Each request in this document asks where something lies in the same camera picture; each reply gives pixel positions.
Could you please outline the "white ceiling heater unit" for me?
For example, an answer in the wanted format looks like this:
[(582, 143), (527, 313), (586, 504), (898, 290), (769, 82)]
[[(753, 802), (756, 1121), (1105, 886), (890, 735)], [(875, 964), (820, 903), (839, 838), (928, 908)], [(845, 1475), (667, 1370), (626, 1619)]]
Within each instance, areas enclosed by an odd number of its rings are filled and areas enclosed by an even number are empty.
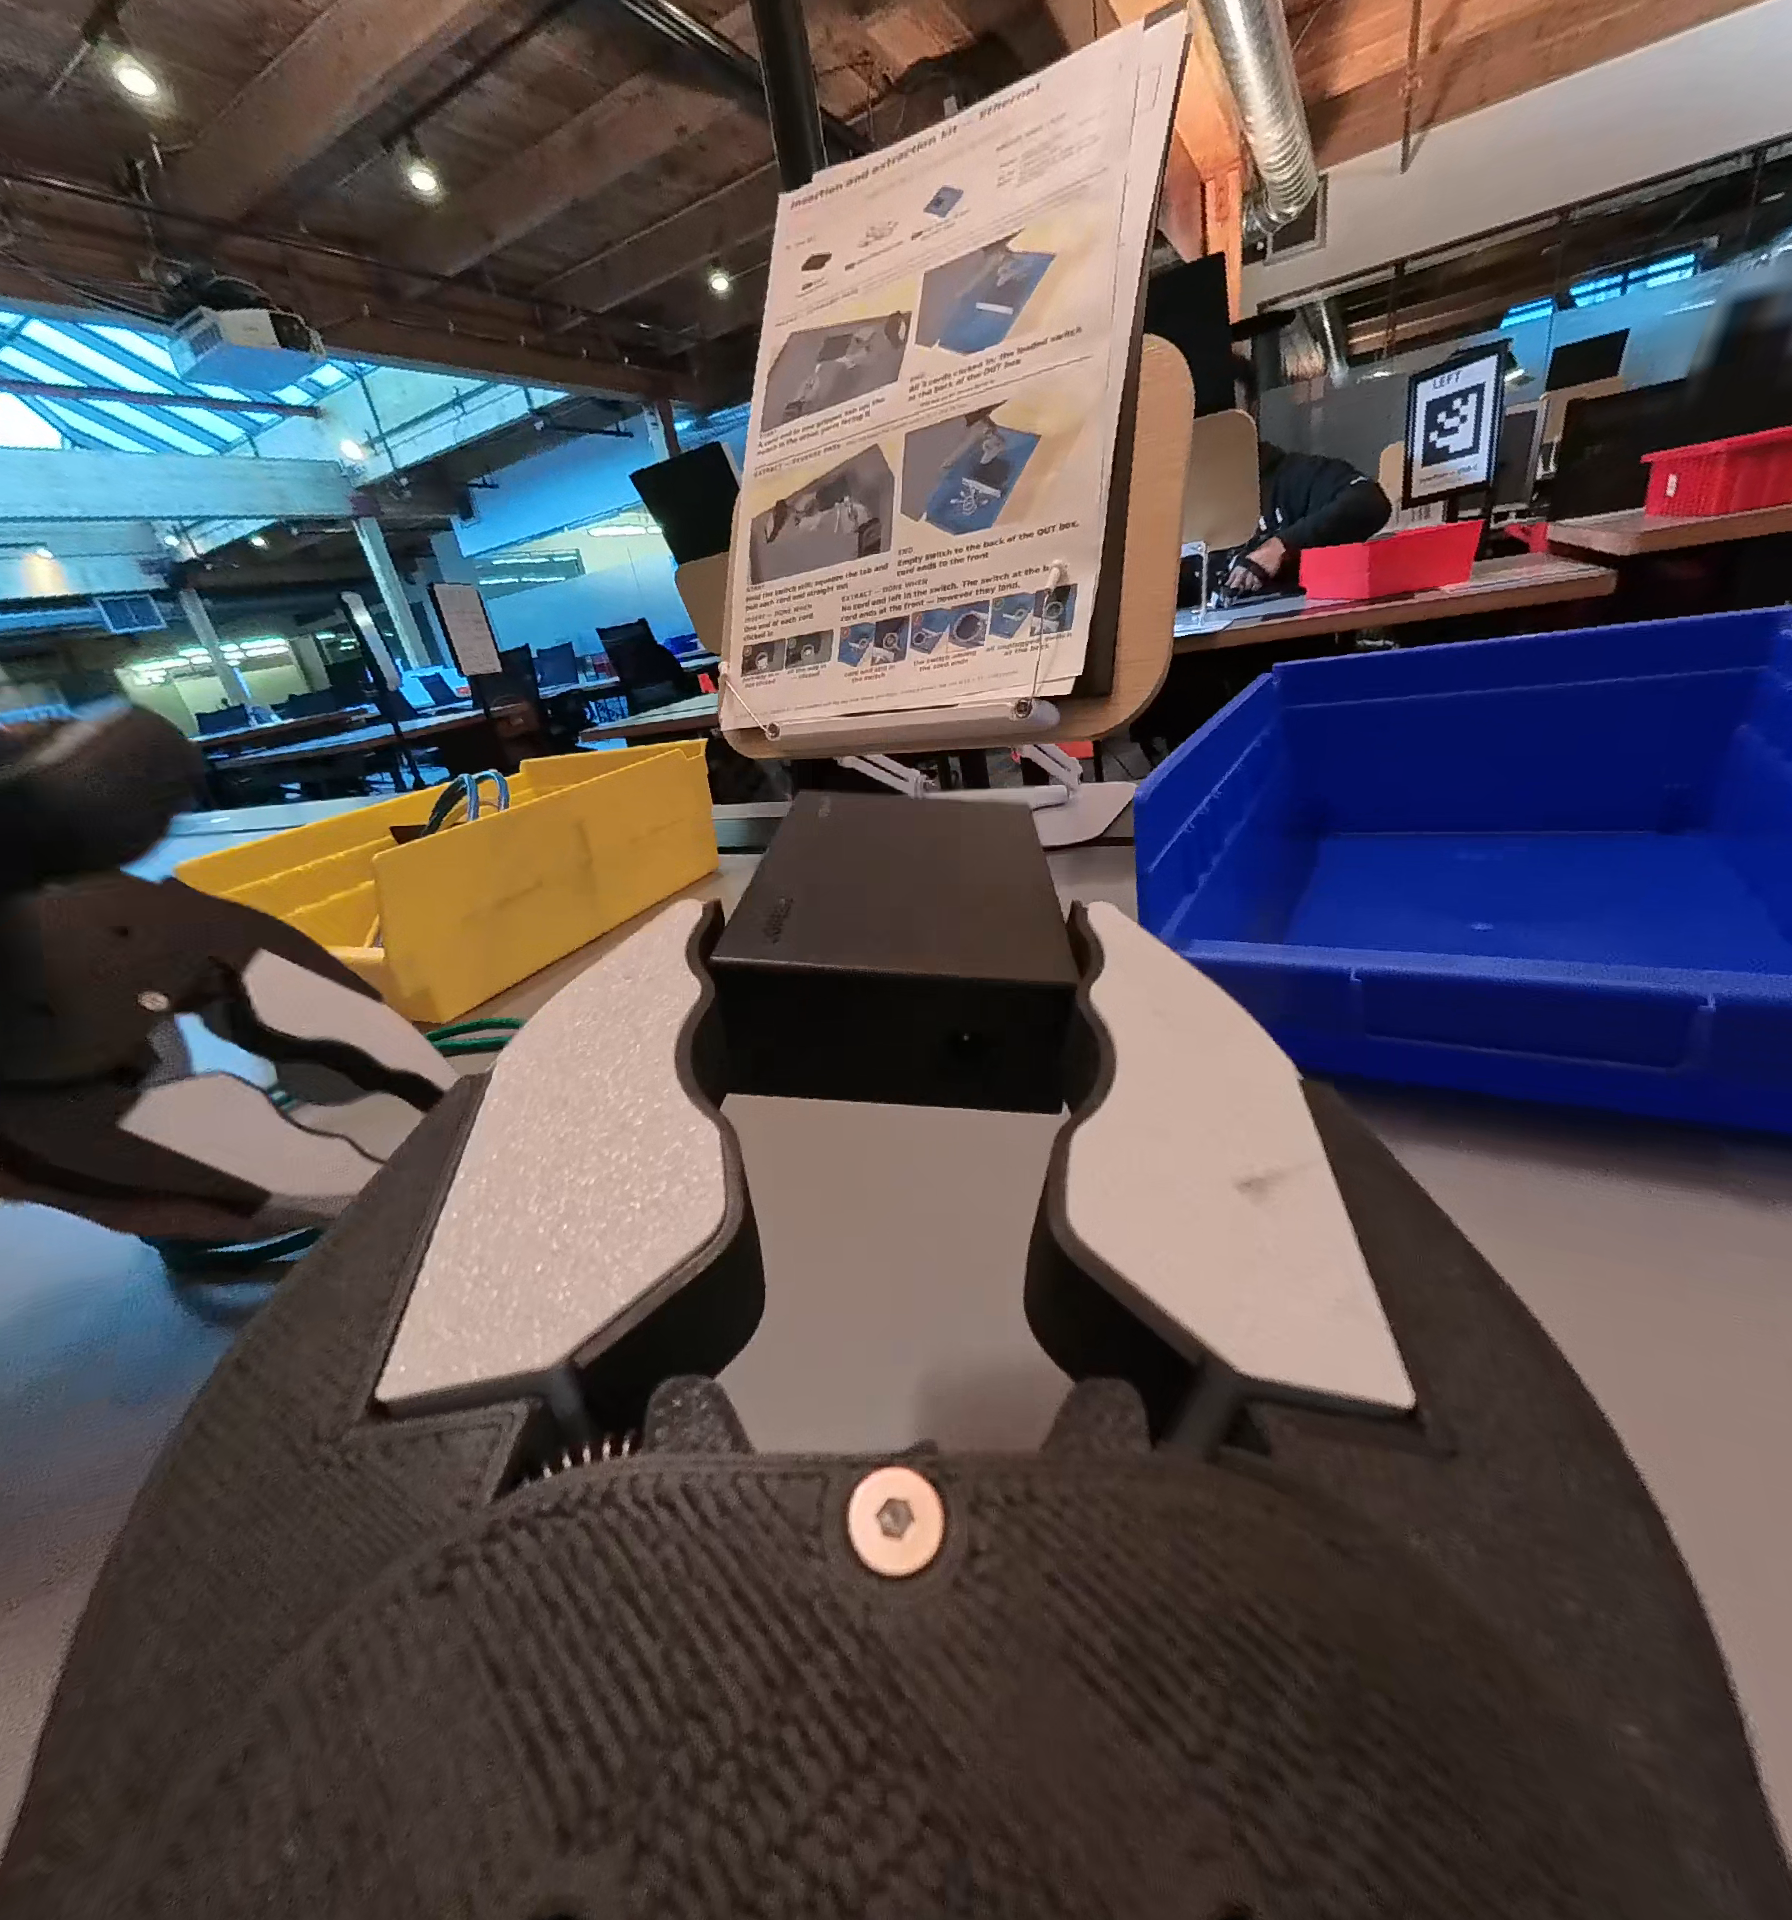
[(281, 308), (199, 308), (175, 321), (175, 371), (207, 389), (287, 389), (332, 359), (323, 327)]

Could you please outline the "wooden work table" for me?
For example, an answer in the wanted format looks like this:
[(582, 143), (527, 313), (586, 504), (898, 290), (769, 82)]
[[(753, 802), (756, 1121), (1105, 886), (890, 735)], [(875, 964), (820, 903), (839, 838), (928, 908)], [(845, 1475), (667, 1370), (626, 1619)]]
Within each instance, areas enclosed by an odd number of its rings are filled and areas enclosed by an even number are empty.
[(1459, 585), (1413, 593), (1361, 593), (1361, 604), (1269, 604), (1269, 614), (1185, 614), (1177, 656), (1194, 650), (1247, 650), (1247, 642), (1323, 642), (1323, 639), (1376, 639), (1376, 624), (1422, 624), (1422, 619), (1478, 619), (1478, 614), (1541, 614), (1541, 604), (1600, 604), (1609, 593), (1609, 562), (1584, 555), (1478, 555)]
[(1729, 541), (1782, 541), (1792, 504), (1773, 511), (1729, 511), (1729, 514), (1655, 514), (1655, 511), (1609, 511), (1609, 514), (1548, 514), (1548, 555), (1676, 555), (1676, 547), (1729, 547)]

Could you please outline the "blue plastic bin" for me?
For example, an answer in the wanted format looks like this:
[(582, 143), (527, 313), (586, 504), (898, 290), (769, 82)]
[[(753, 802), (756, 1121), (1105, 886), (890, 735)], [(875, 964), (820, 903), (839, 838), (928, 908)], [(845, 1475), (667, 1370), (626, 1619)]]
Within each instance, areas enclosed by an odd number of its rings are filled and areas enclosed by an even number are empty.
[(1135, 918), (1296, 1073), (1792, 1139), (1792, 604), (1280, 656)]

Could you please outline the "printed instruction sheet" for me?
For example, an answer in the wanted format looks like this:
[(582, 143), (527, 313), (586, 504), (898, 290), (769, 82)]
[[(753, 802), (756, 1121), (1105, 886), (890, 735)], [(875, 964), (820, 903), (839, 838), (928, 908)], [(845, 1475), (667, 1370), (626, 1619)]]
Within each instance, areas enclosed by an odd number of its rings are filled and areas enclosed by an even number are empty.
[(724, 733), (1085, 686), (1190, 12), (778, 204)]

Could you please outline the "small red bin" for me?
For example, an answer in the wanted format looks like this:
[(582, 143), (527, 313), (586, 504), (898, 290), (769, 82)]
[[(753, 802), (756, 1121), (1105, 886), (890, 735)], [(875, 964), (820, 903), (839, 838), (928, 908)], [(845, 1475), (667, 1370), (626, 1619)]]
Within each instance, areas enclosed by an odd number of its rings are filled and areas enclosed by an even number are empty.
[(1296, 593), (1304, 604), (1382, 604), (1382, 593), (1463, 585), (1478, 562), (1478, 530), (1488, 530), (1478, 514), (1459, 514), (1459, 525), (1296, 547)]
[(1792, 511), (1792, 425), (1646, 455), (1646, 514)]

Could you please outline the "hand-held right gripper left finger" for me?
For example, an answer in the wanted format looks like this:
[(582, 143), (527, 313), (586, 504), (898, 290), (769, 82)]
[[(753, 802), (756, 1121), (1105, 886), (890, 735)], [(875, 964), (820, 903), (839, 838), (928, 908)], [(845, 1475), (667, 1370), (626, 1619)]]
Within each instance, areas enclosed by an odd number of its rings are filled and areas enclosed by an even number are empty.
[(769, 1264), (724, 1115), (724, 925), (724, 903), (655, 908), (507, 1036), (383, 1351), (389, 1421), (641, 1421), (753, 1351)]

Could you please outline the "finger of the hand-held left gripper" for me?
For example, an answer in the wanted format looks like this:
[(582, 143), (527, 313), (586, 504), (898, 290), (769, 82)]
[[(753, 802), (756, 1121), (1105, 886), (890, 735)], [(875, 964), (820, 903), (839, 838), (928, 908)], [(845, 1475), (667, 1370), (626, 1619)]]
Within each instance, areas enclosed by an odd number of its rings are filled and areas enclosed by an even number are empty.
[(186, 1073), (120, 1115), (129, 1139), (269, 1194), (269, 1209), (347, 1209), (389, 1164), (389, 1096), (272, 1106), (259, 1081)]
[(463, 1073), (350, 972), (272, 950), (214, 955), (214, 1036), (272, 1066), (281, 1115), (364, 1115), (389, 1096), (434, 1115)]

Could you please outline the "black ceiling pole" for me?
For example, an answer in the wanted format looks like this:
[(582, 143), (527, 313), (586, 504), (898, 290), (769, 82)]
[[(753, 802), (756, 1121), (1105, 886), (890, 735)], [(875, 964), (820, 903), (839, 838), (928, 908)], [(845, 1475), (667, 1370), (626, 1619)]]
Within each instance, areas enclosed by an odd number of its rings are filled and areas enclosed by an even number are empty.
[(805, 187), (830, 168), (812, 42), (796, 0), (753, 0), (756, 84), (782, 187)]

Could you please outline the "yellow plastic bin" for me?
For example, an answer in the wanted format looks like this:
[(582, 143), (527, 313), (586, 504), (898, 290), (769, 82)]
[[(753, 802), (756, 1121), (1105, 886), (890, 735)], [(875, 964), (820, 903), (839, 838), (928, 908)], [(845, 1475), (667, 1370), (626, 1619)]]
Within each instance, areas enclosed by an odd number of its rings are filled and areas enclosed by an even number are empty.
[(402, 1019), (449, 1025), (716, 869), (707, 748), (626, 748), (347, 805), (175, 881), (300, 925)]

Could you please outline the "black network switch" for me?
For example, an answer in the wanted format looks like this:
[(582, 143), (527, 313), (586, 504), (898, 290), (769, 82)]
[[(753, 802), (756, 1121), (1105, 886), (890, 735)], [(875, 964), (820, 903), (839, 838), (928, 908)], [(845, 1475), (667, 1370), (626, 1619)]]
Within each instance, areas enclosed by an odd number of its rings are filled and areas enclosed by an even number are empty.
[(707, 972), (741, 1096), (1068, 1115), (1082, 955), (1029, 805), (796, 789)]

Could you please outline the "person's left hand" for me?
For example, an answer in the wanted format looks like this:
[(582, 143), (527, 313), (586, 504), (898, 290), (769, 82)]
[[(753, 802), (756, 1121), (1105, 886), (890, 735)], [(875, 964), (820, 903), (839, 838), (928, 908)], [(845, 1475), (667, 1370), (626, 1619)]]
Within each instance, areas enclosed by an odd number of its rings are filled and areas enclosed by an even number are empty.
[(54, 1181), (32, 1181), (16, 1164), (0, 1164), (0, 1209), (79, 1216), (79, 1226), (101, 1226), (120, 1241), (186, 1241), (186, 1244), (249, 1244), (249, 1241), (269, 1241), (249, 1216), (227, 1216), (227, 1209), (207, 1209), (207, 1199), (167, 1199), (167, 1194), (129, 1194), (129, 1199), (54, 1194)]

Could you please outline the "silver ventilation duct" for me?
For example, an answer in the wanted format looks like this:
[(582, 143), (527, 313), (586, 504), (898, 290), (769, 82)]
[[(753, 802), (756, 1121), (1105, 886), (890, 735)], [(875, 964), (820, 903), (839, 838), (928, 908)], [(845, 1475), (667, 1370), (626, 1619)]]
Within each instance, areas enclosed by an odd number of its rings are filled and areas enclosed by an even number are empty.
[(1289, 12), (1280, 0), (1203, 0), (1203, 28), (1247, 128), (1256, 160), (1256, 204), (1247, 237), (1278, 237), (1296, 209), (1314, 209), (1323, 168), (1296, 101), (1296, 63), (1289, 63)]

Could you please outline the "black white tag sign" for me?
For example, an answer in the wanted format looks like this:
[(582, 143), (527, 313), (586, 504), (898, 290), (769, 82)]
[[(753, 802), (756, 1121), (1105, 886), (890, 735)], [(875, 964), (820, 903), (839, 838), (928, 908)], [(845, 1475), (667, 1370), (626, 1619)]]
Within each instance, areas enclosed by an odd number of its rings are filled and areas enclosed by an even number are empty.
[(1496, 483), (1499, 382), (1512, 382), (1512, 335), (1408, 380), (1398, 511)]

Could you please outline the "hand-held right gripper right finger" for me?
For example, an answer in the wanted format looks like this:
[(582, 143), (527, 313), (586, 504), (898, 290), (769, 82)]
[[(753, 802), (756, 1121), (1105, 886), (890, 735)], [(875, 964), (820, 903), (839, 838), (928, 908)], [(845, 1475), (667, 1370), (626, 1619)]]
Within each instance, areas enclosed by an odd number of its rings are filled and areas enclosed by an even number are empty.
[(1256, 1412), (1413, 1427), (1413, 1376), (1269, 1025), (1113, 903), (1069, 903), (1068, 1131), (1029, 1244), (1029, 1329), (1118, 1376), (1162, 1448)]

